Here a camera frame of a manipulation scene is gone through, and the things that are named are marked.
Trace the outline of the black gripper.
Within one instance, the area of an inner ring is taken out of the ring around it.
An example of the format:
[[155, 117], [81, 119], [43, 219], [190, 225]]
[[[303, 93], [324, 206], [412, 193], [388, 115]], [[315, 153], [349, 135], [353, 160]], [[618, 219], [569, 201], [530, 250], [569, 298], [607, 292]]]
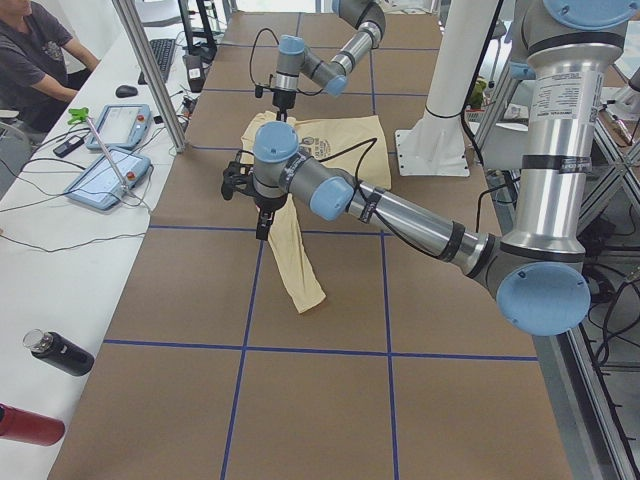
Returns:
[[258, 240], [268, 239], [271, 226], [273, 225], [274, 213], [284, 207], [287, 199], [287, 194], [275, 198], [265, 197], [261, 194], [257, 194], [254, 197], [254, 203], [259, 210], [256, 225], [256, 238]]
[[294, 108], [295, 101], [296, 101], [295, 90], [282, 90], [282, 89], [273, 90], [272, 104], [277, 108], [277, 112], [276, 112], [277, 121], [287, 122], [287, 118], [288, 118], [287, 111]]

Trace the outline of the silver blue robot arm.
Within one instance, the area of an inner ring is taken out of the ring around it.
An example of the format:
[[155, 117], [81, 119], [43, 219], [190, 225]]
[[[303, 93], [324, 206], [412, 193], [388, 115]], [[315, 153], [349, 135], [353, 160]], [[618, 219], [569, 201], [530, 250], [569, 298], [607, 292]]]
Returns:
[[275, 80], [269, 86], [276, 119], [286, 121], [295, 106], [299, 77], [304, 75], [333, 97], [343, 93], [348, 76], [373, 49], [379, 47], [385, 33], [385, 14], [375, 1], [334, 1], [332, 10], [352, 26], [356, 33], [328, 61], [322, 59], [296, 36], [283, 35], [279, 40]]
[[534, 336], [554, 336], [588, 315], [591, 293], [577, 229], [605, 72], [622, 54], [635, 1], [519, 3], [513, 50], [535, 81], [515, 210], [502, 237], [467, 230], [306, 154], [285, 122], [261, 126], [251, 183], [264, 237], [288, 196], [334, 220], [350, 214], [419, 252], [457, 265], [495, 299], [501, 314]]

